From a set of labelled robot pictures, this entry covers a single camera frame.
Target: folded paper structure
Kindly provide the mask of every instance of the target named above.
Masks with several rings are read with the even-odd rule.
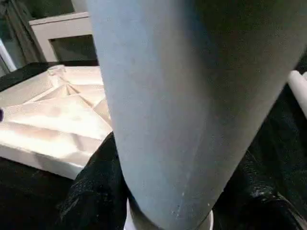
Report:
[[[112,131],[99,67],[51,67],[0,106],[0,155],[71,179]]]

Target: white tube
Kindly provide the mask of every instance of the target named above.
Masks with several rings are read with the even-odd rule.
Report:
[[[196,229],[306,45],[307,1],[88,0],[88,8],[136,204],[160,228]]]

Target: white cylinder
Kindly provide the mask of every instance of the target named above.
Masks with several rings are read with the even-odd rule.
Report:
[[[131,194],[156,226],[196,229],[306,45],[307,1],[88,7]]]

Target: white furniture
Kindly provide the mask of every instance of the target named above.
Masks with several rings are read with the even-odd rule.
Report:
[[[47,61],[57,61],[51,39],[91,35],[88,12],[71,13],[29,22]]]

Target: black fabric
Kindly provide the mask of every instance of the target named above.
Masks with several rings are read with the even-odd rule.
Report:
[[[0,229],[41,230],[56,220],[72,180],[0,158]]]
[[[111,133],[73,182],[52,229],[122,230],[127,196]]]

